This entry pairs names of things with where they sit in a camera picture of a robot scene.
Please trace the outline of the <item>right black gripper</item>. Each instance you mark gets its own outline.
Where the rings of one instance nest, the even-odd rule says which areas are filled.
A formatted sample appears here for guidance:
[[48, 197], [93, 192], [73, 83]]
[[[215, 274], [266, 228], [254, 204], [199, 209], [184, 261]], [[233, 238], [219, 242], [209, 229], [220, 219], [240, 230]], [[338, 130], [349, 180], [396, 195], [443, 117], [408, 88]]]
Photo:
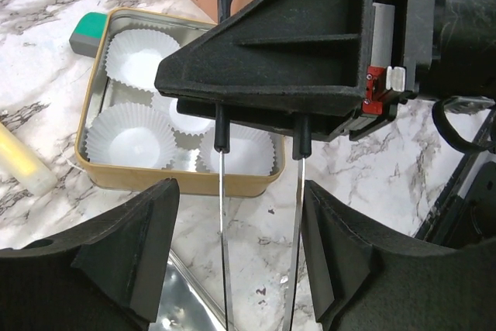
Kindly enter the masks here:
[[461, 138], [446, 113], [495, 107], [495, 0], [379, 0], [394, 6], [389, 70], [369, 83], [363, 104], [382, 112], [357, 141], [395, 119], [409, 100], [432, 101], [436, 128], [447, 141]]

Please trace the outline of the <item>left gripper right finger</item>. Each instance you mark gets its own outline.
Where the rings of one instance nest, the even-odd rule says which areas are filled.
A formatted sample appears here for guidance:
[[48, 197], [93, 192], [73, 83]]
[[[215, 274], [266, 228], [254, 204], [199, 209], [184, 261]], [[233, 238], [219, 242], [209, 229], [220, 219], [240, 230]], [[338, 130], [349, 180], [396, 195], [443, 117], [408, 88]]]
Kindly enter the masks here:
[[452, 249], [417, 240], [307, 181], [302, 241], [325, 330], [493, 330], [495, 241]]

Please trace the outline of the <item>metal tweezers black tips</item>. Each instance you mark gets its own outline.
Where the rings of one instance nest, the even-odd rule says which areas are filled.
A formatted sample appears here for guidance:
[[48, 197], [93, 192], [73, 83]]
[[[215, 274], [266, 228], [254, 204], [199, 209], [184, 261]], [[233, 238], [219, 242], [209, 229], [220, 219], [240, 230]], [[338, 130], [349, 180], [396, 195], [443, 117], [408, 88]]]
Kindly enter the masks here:
[[[228, 217], [229, 206], [226, 202], [225, 155], [230, 150], [230, 120], [226, 108], [215, 106], [214, 149], [219, 154], [219, 225], [222, 247], [222, 286], [224, 296], [224, 314], [227, 330], [234, 329], [233, 292], [229, 266]], [[295, 214], [293, 241], [291, 248], [291, 265], [288, 274], [288, 290], [286, 294], [283, 318], [283, 330], [291, 330], [293, 326], [295, 297], [297, 291], [298, 265], [300, 256], [301, 221], [304, 205], [306, 159], [312, 154], [312, 132], [310, 116], [300, 114], [294, 121], [293, 154], [298, 162], [298, 180], [295, 198]]]

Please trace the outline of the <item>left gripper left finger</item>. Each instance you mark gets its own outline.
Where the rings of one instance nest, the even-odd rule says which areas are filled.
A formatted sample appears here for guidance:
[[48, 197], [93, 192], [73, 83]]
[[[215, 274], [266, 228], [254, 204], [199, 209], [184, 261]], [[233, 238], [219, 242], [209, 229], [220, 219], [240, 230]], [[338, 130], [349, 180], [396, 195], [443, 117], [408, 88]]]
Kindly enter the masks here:
[[146, 330], [157, 320], [179, 205], [174, 179], [1, 252], [3, 330]]

